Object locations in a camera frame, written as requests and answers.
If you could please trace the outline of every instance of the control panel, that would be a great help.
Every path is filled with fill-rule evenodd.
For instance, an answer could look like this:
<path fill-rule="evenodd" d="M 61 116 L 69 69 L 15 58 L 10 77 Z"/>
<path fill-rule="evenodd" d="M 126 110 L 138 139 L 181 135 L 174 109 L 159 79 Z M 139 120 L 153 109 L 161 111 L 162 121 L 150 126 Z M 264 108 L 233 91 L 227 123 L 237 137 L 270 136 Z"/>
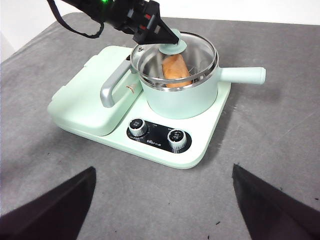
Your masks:
<path fill-rule="evenodd" d="M 190 134 L 181 129 L 163 126 L 141 118 L 135 118 L 129 122 L 126 135 L 133 141 L 175 154 L 187 151 L 192 143 Z"/>

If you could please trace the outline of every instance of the bread loaf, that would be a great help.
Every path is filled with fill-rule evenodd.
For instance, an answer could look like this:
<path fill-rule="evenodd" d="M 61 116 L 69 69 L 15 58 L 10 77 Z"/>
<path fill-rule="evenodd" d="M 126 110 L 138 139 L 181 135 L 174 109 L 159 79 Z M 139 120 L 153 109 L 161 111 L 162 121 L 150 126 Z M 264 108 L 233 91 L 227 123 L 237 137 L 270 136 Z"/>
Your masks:
<path fill-rule="evenodd" d="M 189 71 L 181 54 L 175 54 L 163 60 L 162 71 L 165 79 L 181 79 L 189 77 Z M 180 88 L 192 84 L 192 81 L 168 83 L 167 88 Z"/>

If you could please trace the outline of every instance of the brand logo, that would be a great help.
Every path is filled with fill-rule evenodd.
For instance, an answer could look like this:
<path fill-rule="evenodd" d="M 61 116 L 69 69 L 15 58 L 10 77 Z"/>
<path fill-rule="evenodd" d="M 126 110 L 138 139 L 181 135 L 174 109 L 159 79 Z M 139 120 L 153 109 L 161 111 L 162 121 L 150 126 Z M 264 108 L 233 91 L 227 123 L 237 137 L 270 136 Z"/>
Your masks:
<path fill-rule="evenodd" d="M 153 145 L 156 145 L 156 146 L 161 147 L 161 143 L 156 143 L 156 142 L 154 142 L 154 141 L 152 141 L 152 140 L 147 140 L 146 142 L 147 142 L 148 144 L 153 144 Z"/>

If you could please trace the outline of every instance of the control knob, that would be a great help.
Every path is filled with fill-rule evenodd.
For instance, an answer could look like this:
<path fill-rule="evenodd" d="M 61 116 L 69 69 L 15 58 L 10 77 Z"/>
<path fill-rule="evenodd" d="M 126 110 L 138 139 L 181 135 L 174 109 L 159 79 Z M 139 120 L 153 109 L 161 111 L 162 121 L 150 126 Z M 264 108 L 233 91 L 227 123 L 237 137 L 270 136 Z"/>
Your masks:
<path fill-rule="evenodd" d="M 183 149 L 187 144 L 186 133 L 180 129 L 172 129 L 167 136 L 169 145 L 174 150 Z"/>
<path fill-rule="evenodd" d="M 141 118 L 132 119 L 129 123 L 129 131 L 135 137 L 141 137 L 148 131 L 146 122 Z"/>

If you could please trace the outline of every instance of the pot handle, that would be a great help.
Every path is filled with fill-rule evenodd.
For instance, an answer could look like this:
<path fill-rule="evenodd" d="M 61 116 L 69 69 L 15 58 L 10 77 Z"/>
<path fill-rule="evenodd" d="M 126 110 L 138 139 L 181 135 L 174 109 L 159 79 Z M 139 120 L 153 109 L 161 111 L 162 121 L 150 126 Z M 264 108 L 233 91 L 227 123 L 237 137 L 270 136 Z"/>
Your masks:
<path fill-rule="evenodd" d="M 221 67 L 220 81 L 239 84 L 264 84 L 264 67 Z"/>
<path fill-rule="evenodd" d="M 131 61 L 125 59 L 111 74 L 111 76 L 104 82 L 100 90 L 100 99 L 104 107 L 112 108 L 115 105 L 115 101 L 112 98 L 112 90 L 130 68 Z"/>

